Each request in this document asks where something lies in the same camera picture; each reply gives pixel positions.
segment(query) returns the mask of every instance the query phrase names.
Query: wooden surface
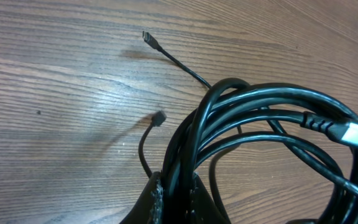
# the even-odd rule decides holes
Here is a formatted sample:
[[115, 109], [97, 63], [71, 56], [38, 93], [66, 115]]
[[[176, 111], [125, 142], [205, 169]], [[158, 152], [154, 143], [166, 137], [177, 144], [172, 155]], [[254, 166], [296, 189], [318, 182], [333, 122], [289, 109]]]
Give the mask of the wooden surface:
[[[358, 1], [0, 0], [0, 223], [119, 223], [132, 208], [147, 182], [137, 144], [150, 114], [168, 116], [145, 144], [158, 170], [206, 92], [143, 30], [212, 84], [290, 82], [358, 113]], [[349, 175], [345, 147], [285, 127]], [[233, 223], [317, 218], [333, 187], [268, 142], [222, 158], [218, 184]]]

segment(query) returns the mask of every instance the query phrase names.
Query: cable strain relief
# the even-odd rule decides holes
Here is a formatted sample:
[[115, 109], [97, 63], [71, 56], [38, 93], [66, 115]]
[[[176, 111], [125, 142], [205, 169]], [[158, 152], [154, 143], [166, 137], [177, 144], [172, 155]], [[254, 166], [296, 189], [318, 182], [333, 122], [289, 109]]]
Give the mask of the cable strain relief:
[[334, 125], [334, 121], [323, 116], [311, 113], [309, 111], [303, 112], [302, 128], [307, 128], [320, 133], [328, 134], [328, 129]]

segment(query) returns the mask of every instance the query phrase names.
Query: black plug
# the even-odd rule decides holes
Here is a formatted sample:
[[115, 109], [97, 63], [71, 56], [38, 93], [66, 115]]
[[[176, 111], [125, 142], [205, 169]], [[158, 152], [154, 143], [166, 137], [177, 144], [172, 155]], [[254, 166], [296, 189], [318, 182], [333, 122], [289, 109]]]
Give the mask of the black plug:
[[149, 34], [149, 32], [143, 31], [143, 40], [153, 49], [161, 51], [162, 47], [160, 46], [158, 41], [151, 34]]
[[153, 126], [160, 126], [165, 119], [167, 118], [167, 115], [165, 115], [164, 111], [159, 111], [152, 117], [152, 124]]

